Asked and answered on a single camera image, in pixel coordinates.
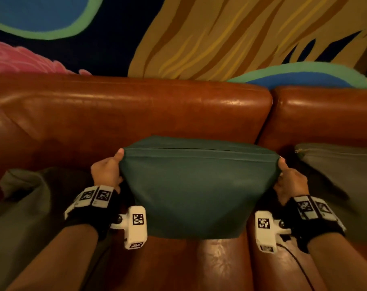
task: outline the couch backrest cushion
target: couch backrest cushion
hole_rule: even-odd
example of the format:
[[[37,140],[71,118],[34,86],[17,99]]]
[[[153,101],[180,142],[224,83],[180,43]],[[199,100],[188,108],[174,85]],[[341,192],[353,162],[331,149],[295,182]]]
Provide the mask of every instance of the couch backrest cushion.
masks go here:
[[[0,177],[89,168],[151,135],[254,143],[271,104],[248,84],[0,74]]]
[[[258,145],[286,156],[299,143],[367,147],[367,90],[279,87]]]

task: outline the green painted outline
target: green painted outline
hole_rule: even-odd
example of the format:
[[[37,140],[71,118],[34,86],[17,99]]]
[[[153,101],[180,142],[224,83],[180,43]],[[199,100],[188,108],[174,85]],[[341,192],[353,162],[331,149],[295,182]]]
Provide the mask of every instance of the green painted outline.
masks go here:
[[[71,37],[79,34],[89,26],[97,11],[100,9],[102,2],[103,0],[88,0],[84,12],[76,19],[74,23],[63,29],[56,29],[54,31],[47,32],[33,32],[15,29],[0,23],[0,30],[27,39],[54,40]]]
[[[346,81],[355,88],[367,89],[367,78],[353,68],[327,62],[296,62],[258,69],[228,80],[230,83],[247,83],[254,79],[281,73],[302,71],[325,73]]]

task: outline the hand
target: hand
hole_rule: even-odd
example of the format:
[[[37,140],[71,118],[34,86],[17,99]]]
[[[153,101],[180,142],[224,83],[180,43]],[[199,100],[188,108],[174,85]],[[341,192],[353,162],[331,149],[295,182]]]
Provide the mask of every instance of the hand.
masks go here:
[[[115,156],[105,158],[91,166],[90,171],[95,186],[110,186],[120,193],[119,184],[123,181],[123,178],[119,176],[118,163],[123,159],[123,156],[124,149],[120,148]]]
[[[307,177],[296,169],[289,168],[283,157],[279,159],[278,166],[282,172],[273,188],[281,205],[285,205],[291,197],[309,195]]]

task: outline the forearm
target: forearm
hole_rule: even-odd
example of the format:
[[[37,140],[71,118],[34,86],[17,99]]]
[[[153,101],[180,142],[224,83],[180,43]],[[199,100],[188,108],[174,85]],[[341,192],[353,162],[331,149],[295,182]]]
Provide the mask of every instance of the forearm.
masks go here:
[[[367,261],[338,233],[328,233],[308,244],[329,291],[367,291]]]
[[[79,290],[97,240],[90,225],[65,227],[6,291]]]

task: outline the wristband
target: wristband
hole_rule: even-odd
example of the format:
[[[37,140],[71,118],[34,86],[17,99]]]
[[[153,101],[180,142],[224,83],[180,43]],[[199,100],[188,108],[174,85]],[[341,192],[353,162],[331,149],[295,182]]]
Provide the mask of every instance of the wristband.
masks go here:
[[[111,223],[117,221],[119,204],[119,194],[113,187],[85,188],[65,211],[64,227],[91,225],[101,241],[105,239]]]
[[[298,248],[309,253],[307,244],[325,233],[345,236],[346,228],[323,199],[310,195],[290,198],[283,208],[285,227],[297,239]]]

